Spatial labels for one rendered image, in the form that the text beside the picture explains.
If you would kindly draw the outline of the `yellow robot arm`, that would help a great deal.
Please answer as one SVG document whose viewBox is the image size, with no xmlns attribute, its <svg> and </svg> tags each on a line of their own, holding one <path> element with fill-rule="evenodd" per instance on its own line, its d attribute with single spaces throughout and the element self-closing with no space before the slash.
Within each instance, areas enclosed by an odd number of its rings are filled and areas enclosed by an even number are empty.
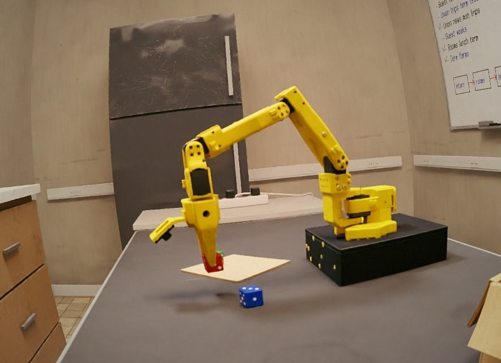
<svg viewBox="0 0 501 363">
<path fill-rule="evenodd" d="M 202 162 L 205 156 L 213 158 L 230 149 L 231 145 L 289 117 L 324 168 L 324 173 L 319 173 L 324 220 L 334 227 L 335 234 L 345 234 L 346 240 L 360 240 L 397 232 L 397 223 L 391 220 L 393 188 L 365 187 L 361 189 L 361 194 L 360 188 L 350 188 L 347 156 L 299 90 L 291 87 L 274 99 L 275 103 L 257 114 L 225 130 L 216 125 L 182 147 L 185 168 L 182 187 L 186 188 L 190 201 L 214 196 L 210 168 L 205 161 Z M 343 207 L 348 217 L 342 217 L 343 198 L 346 198 Z"/>
</svg>

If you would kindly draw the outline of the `beige flat mat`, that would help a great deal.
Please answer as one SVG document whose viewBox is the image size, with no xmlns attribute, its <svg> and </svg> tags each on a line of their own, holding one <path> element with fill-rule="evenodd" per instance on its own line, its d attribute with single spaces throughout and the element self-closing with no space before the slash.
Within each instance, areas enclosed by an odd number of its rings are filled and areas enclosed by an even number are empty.
<svg viewBox="0 0 501 363">
<path fill-rule="evenodd" d="M 234 254 L 223 258 L 223 271 L 208 274 L 203 264 L 199 264 L 182 269 L 181 272 L 232 283 L 240 283 L 290 263 L 290 260 L 249 257 Z"/>
</svg>

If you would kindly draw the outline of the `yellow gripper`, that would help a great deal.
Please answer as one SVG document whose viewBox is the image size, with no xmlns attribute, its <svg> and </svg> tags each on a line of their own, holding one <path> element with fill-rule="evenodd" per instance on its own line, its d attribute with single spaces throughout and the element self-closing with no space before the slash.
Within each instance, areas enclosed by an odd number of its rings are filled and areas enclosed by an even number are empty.
<svg viewBox="0 0 501 363">
<path fill-rule="evenodd" d="M 204 197 L 190 201 L 190 198 L 182 199 L 182 217 L 167 218 L 155 231 L 150 234 L 156 244 L 163 239 L 168 241 L 172 235 L 170 230 L 174 224 L 186 222 L 189 228 L 194 228 L 199 248 L 205 254 L 210 267 L 216 263 L 216 230 L 220 220 L 218 195 Z M 183 210 L 184 209 L 184 210 Z"/>
</svg>

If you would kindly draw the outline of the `red die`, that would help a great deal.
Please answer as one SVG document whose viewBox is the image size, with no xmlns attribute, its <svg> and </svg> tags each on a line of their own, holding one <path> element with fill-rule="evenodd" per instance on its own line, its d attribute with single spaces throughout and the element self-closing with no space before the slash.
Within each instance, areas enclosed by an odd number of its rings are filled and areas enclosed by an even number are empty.
<svg viewBox="0 0 501 363">
<path fill-rule="evenodd" d="M 207 273 L 219 272 L 224 270 L 222 256 L 218 252 L 216 252 L 216 263 L 214 267 L 209 266 L 205 254 L 202 254 L 202 260 L 204 269 L 206 270 Z"/>
</svg>

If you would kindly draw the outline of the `blue die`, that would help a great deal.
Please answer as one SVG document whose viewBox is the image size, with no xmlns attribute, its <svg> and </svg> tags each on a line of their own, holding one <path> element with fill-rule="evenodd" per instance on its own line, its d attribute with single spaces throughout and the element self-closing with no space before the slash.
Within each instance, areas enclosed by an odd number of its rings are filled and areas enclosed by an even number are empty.
<svg viewBox="0 0 501 363">
<path fill-rule="evenodd" d="M 239 288 L 240 303 L 246 308 L 261 306 L 264 304 L 262 289 L 253 285 Z"/>
</svg>

